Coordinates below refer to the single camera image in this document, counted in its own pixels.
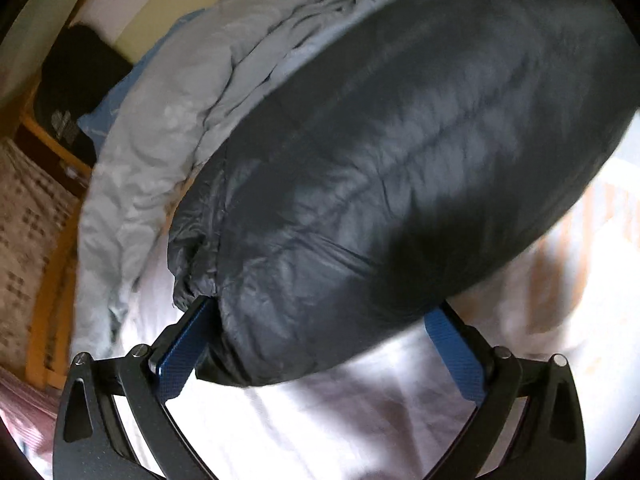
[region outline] pink cloth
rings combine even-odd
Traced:
[[[50,459],[58,413],[57,399],[35,390],[0,367],[0,412],[14,438]]]

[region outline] screw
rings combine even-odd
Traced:
[[[85,362],[89,360],[91,356],[88,352],[80,352],[76,357],[74,357],[75,365],[83,365]]]
[[[508,359],[511,357],[511,350],[504,346],[497,346],[494,348],[495,356],[498,359]]]
[[[130,354],[133,355],[133,357],[144,357],[147,352],[149,352],[149,346],[142,343],[139,345],[135,345],[131,349]]]
[[[559,366],[567,366],[569,364],[569,361],[566,360],[566,357],[564,357],[562,354],[555,354],[554,355],[554,362]]]

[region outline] black cloth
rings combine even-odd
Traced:
[[[325,370],[503,266],[640,104],[609,0],[398,0],[241,121],[178,206],[174,300],[217,296],[199,378]]]
[[[64,28],[42,64],[36,120],[62,146],[93,166],[93,141],[76,121],[94,110],[132,65],[85,25]]]

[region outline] blue gripper pad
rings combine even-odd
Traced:
[[[484,369],[443,307],[435,308],[424,316],[424,327],[462,396],[478,406],[482,404],[486,395]]]
[[[217,310],[215,299],[201,296],[156,340],[149,366],[156,375],[156,397],[163,404],[180,395],[211,337]]]

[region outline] gray comforter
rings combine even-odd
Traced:
[[[388,0],[221,0],[163,45],[124,100],[79,227],[71,355],[110,354],[177,187],[273,88]]]

